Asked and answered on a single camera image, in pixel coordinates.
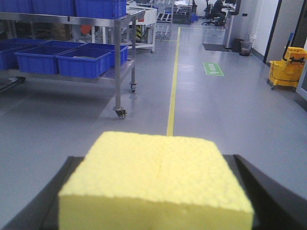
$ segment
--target green floor sign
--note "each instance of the green floor sign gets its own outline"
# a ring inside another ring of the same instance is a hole
[[[207,75],[224,76],[219,64],[217,63],[203,62],[203,66]]]

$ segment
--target trash can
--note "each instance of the trash can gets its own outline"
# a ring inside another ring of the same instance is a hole
[[[243,41],[244,41],[243,39],[235,38],[231,45],[232,52],[240,53],[241,52],[241,42]]]
[[[241,42],[241,56],[249,56],[252,49],[252,42]]]

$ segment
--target yellow sponge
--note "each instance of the yellow sponge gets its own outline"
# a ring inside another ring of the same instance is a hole
[[[60,230],[250,230],[253,209],[216,145],[105,132],[59,193]]]

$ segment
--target office chair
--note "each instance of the office chair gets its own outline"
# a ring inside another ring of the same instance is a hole
[[[207,2],[207,7],[206,9],[204,10],[205,11],[205,19],[209,20],[209,21],[206,21],[206,22],[202,22],[201,24],[205,24],[205,25],[210,25],[210,24],[214,24],[215,25],[215,22],[214,22],[214,15],[212,13],[212,9],[213,9],[213,4],[212,3],[208,3],[209,0],[206,0]]]

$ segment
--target blue plastic bin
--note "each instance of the blue plastic bin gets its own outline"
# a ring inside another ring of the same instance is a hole
[[[28,47],[24,44],[0,42],[0,69],[17,69],[18,61],[14,52]]]
[[[12,38],[12,39],[6,39],[6,40],[1,40],[1,42],[5,43],[15,43],[15,44],[22,44],[22,45],[38,45],[40,43],[44,43],[47,40],[42,40],[42,39],[29,39],[29,38]]]
[[[90,49],[105,49],[111,51],[111,67],[115,66],[115,45],[112,44],[99,44],[99,43],[86,43],[82,47]],[[128,59],[128,46],[120,46],[120,64],[124,64]]]
[[[0,12],[4,12],[3,2],[0,1]]]
[[[126,0],[75,0],[78,17],[117,19],[126,16]]]
[[[71,48],[38,46],[16,52],[21,72],[57,74],[59,67],[56,55],[70,51]]]
[[[0,0],[4,12],[34,13],[32,0]]]
[[[17,69],[18,61],[14,52],[31,48],[43,42],[45,40],[27,38],[13,38],[0,41],[0,69]]]
[[[74,0],[32,0],[34,13],[76,16]]]
[[[65,47],[65,48],[77,48],[79,46],[83,46],[84,43],[81,42],[63,42],[63,41],[56,41],[50,40],[45,43],[40,44],[42,46],[54,46],[54,47]]]
[[[78,48],[57,55],[59,72],[64,76],[97,78],[111,67],[111,52],[101,49]]]

